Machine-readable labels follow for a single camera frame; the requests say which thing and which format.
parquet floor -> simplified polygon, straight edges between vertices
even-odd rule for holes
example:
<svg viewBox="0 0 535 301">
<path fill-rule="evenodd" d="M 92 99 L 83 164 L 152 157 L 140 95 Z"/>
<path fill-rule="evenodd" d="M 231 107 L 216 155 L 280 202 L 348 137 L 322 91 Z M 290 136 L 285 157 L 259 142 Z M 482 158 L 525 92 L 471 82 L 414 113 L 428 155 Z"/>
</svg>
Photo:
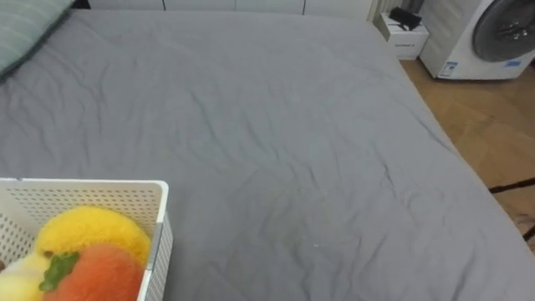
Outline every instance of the parquet floor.
<svg viewBox="0 0 535 301">
<path fill-rule="evenodd" d="M 511 81 L 433 80 L 420 61 L 403 61 L 444 131 L 488 187 L 535 176 L 535 68 Z M 524 233 L 535 225 L 535 187 L 496 194 Z M 530 242 L 535 253 L 535 238 Z"/>
</svg>

washing machine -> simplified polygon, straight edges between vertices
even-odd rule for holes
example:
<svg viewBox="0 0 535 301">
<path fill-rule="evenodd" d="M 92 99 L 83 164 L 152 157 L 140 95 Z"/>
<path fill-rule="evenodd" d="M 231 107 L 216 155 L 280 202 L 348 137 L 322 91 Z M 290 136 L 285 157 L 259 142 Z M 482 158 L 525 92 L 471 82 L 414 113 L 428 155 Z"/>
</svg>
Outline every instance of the washing machine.
<svg viewBox="0 0 535 301">
<path fill-rule="evenodd" d="M 420 55 L 441 79 L 514 79 L 535 56 L 535 0 L 425 0 Z"/>
</svg>

gray pillow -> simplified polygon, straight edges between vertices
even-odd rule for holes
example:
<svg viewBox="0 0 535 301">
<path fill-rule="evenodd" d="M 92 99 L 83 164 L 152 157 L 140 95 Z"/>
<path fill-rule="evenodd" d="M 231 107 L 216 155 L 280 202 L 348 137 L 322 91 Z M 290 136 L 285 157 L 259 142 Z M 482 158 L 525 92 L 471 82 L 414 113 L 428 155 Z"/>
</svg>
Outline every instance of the gray pillow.
<svg viewBox="0 0 535 301">
<path fill-rule="evenodd" d="M 0 78 L 16 67 L 74 0 L 0 0 Z"/>
</svg>

bed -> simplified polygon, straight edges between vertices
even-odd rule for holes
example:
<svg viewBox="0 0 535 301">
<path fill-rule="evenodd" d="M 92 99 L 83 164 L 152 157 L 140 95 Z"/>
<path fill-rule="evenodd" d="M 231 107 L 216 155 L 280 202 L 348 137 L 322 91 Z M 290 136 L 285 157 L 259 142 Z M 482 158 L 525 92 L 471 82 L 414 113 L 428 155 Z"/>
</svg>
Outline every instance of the bed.
<svg viewBox="0 0 535 301">
<path fill-rule="evenodd" d="M 372 25 L 76 11 L 0 85 L 0 176 L 161 179 L 165 300 L 533 301 L 535 258 Z"/>
</svg>

plush toy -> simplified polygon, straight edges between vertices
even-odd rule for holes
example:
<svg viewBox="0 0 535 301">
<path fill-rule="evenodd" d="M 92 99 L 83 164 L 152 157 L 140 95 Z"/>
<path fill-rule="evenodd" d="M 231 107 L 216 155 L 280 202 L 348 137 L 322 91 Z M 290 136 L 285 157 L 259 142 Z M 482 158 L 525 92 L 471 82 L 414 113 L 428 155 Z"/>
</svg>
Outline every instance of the plush toy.
<svg viewBox="0 0 535 301">
<path fill-rule="evenodd" d="M 141 266 L 150 252 L 150 239 L 134 221 L 98 207 L 76 207 L 51 219 L 41 229 L 35 249 L 52 257 L 101 243 L 122 248 Z"/>
<path fill-rule="evenodd" d="M 72 254 L 65 255 L 65 258 L 65 264 L 56 262 L 62 266 L 57 269 L 53 260 L 50 268 L 55 271 L 47 275 L 44 282 L 48 292 L 44 294 L 43 301 L 137 300 L 144 271 L 138 261 L 122 248 L 94 245 L 83 250 L 79 258 Z M 49 277 L 69 270 L 72 272 L 64 278 Z"/>
<path fill-rule="evenodd" d="M 37 253 L 12 263 L 0 273 L 0 300 L 41 301 L 39 284 L 44 280 L 49 260 Z"/>
</svg>

